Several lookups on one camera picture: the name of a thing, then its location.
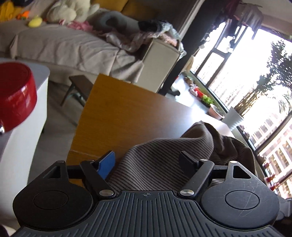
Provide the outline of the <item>grey striped sweater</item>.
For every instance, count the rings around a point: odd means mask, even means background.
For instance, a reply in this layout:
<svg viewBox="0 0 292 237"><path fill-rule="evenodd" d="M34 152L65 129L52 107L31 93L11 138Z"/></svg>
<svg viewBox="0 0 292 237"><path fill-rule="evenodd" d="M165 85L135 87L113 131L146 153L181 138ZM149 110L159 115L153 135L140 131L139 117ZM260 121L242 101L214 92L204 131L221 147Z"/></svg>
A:
<svg viewBox="0 0 292 237"><path fill-rule="evenodd" d="M180 138L157 138L135 145L124 155L108 179L116 191L179 191L194 175L197 161L215 165L237 161L256 175L255 158L236 138L220 134L211 124L197 122Z"/></svg>

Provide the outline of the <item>pile of clothes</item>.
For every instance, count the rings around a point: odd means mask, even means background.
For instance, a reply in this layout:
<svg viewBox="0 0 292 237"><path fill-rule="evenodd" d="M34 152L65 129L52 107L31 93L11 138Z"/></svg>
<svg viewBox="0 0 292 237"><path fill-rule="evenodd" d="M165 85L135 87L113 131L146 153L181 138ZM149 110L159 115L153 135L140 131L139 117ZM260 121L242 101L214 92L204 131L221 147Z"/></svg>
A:
<svg viewBox="0 0 292 237"><path fill-rule="evenodd" d="M130 36L123 35L116 30L111 30L108 33L99 31L97 36L130 53L138 51L142 45L149 44L153 39L158 39L176 48L180 54L179 59L187 54L179 33L169 22L164 20L139 21L138 27L139 31Z"/></svg>

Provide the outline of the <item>pink basin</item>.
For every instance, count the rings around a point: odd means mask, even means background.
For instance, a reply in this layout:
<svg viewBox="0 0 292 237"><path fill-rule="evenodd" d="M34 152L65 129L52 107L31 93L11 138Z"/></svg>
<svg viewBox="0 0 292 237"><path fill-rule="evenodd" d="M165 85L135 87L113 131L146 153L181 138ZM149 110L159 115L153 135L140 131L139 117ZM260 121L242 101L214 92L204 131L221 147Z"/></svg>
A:
<svg viewBox="0 0 292 237"><path fill-rule="evenodd" d="M215 118L215 119L217 119L219 121L221 121L222 119L225 118L224 113L220 109L218 109L214 104L210 104L210 107L209 107L209 110L208 110L208 114L211 117L213 117L213 118Z"/></svg>

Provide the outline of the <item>white plant pot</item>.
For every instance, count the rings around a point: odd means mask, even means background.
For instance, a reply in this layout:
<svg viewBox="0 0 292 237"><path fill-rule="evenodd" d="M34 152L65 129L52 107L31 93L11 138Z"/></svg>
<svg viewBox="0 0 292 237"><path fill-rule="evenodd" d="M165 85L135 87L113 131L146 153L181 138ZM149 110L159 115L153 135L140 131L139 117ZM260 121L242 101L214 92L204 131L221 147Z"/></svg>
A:
<svg viewBox="0 0 292 237"><path fill-rule="evenodd" d="M228 126L232 131L243 121L243 117L231 107L226 116L222 119L222 122Z"/></svg>

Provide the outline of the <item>green plant tray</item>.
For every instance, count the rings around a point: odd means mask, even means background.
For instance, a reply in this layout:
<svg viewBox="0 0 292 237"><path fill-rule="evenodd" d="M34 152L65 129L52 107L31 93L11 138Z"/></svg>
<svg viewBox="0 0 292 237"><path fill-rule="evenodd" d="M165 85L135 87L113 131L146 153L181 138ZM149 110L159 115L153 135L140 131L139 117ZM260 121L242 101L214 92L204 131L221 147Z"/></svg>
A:
<svg viewBox="0 0 292 237"><path fill-rule="evenodd" d="M203 95L201 98L201 102L202 104L204 104L204 106L210 108L211 104L214 104L214 101L207 95Z"/></svg>

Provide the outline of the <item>white side cabinet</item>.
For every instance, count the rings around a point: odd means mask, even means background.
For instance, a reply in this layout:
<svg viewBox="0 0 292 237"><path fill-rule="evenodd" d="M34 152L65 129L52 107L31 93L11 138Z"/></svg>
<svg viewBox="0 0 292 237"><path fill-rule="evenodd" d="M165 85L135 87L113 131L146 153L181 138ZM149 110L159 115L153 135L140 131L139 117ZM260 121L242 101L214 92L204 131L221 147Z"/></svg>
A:
<svg viewBox="0 0 292 237"><path fill-rule="evenodd" d="M15 220L12 204L28 184L28 177L41 132L47 120L47 87L50 70L41 64L20 60L33 73L37 102L28 118L1 136L1 221Z"/></svg>

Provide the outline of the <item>dark wooden stool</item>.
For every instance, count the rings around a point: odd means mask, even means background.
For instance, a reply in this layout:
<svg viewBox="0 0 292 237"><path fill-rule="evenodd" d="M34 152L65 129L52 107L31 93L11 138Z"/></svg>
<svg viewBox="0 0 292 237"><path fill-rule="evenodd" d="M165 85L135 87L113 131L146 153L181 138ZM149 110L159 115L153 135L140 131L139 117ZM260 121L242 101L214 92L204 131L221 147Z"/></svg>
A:
<svg viewBox="0 0 292 237"><path fill-rule="evenodd" d="M84 107L93 83L85 75L72 75L69 80L71 81L71 86L68 88L60 105L63 107L70 97L74 97Z"/></svg>

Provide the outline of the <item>red round container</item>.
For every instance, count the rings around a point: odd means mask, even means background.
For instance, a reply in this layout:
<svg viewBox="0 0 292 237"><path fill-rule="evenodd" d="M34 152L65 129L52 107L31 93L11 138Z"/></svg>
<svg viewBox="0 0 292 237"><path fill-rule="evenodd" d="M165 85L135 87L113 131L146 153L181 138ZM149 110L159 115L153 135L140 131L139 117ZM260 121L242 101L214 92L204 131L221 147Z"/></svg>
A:
<svg viewBox="0 0 292 237"><path fill-rule="evenodd" d="M1 127L13 130L30 116L37 103L31 69L22 63L1 63Z"/></svg>

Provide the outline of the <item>beige covered sofa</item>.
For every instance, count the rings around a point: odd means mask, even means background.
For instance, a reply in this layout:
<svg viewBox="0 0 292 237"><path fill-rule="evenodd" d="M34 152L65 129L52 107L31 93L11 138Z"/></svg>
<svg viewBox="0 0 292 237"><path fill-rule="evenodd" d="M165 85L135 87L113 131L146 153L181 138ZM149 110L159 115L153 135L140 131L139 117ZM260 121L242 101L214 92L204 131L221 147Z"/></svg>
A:
<svg viewBox="0 0 292 237"><path fill-rule="evenodd" d="M104 74L157 92L179 60L179 51L158 39L134 53L106 42L88 22L92 16L84 22L49 23L47 12L56 1L12 2L23 8L21 13L30 11L29 18L1 23L1 56L41 63L49 67L49 78L54 82L68 84L69 76L77 74L95 81ZM156 20L158 10L146 6L148 11L143 15L128 17L138 22ZM105 11L112 10L100 7L96 13ZM37 28L29 28L34 17L41 17L43 22Z"/></svg>

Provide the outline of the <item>tall bamboo plant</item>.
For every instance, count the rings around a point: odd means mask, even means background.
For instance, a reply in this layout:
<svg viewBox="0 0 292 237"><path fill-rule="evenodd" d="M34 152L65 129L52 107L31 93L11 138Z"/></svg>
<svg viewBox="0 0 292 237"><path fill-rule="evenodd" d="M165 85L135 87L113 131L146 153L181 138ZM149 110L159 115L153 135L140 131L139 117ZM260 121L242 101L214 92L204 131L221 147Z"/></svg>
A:
<svg viewBox="0 0 292 237"><path fill-rule="evenodd" d="M262 96L275 99L280 113L291 112L291 54L285 48L282 40L271 43L268 72L261 75L257 86L236 104L235 110L240 116L244 116Z"/></svg>

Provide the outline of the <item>grey plush pillow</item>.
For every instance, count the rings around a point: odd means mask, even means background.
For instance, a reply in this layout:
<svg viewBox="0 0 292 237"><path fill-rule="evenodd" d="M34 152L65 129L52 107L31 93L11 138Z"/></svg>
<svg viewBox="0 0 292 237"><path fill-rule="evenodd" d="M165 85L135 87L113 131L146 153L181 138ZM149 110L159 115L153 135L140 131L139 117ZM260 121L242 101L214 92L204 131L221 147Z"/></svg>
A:
<svg viewBox="0 0 292 237"><path fill-rule="evenodd" d="M124 16L118 11L105 11L96 13L88 22L97 31L109 33L116 31L123 35L133 35L140 32L138 21Z"/></svg>

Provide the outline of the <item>small yellow lemon toy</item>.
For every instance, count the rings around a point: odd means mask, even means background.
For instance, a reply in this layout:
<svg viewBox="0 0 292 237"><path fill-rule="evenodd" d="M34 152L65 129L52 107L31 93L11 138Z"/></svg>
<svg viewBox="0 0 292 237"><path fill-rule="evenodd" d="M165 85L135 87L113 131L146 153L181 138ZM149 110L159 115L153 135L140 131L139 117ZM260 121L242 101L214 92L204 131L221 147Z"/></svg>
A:
<svg viewBox="0 0 292 237"><path fill-rule="evenodd" d="M43 22L43 19L41 17L34 17L33 19L31 19L28 23L28 27L29 28L37 28L39 27Z"/></svg>

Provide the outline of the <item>cream plush duck toy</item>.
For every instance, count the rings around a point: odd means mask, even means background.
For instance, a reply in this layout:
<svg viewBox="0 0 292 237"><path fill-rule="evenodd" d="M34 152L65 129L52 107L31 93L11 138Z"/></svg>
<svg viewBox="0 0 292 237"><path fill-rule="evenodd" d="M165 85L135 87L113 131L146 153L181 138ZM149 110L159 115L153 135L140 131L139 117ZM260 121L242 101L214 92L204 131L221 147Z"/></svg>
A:
<svg viewBox="0 0 292 237"><path fill-rule="evenodd" d="M93 16L100 8L98 3L91 4L86 0L65 0L56 1L47 12L47 21L49 23L59 23L64 21L84 22Z"/></svg>

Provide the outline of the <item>yellow sofa cushion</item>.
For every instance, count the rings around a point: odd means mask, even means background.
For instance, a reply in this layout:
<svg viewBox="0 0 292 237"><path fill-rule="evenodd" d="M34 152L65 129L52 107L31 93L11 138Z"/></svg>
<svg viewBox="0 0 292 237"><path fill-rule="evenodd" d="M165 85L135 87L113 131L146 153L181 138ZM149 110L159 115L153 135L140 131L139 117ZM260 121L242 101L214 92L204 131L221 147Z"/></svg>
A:
<svg viewBox="0 0 292 237"><path fill-rule="evenodd" d="M140 1L128 0L93 0L91 4L99 4L101 8L118 11L126 16L135 17L148 11L147 6Z"/></svg>

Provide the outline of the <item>orange plush toy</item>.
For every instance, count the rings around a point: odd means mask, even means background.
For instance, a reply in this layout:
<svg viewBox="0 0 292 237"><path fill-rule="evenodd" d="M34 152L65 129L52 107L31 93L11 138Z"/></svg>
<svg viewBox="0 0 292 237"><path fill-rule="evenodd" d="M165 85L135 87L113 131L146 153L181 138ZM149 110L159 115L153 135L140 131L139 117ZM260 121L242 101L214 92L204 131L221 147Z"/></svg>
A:
<svg viewBox="0 0 292 237"><path fill-rule="evenodd" d="M29 13L30 11L24 11L22 13L19 13L17 16L16 16L16 19L17 20L26 20L27 18L29 18Z"/></svg>

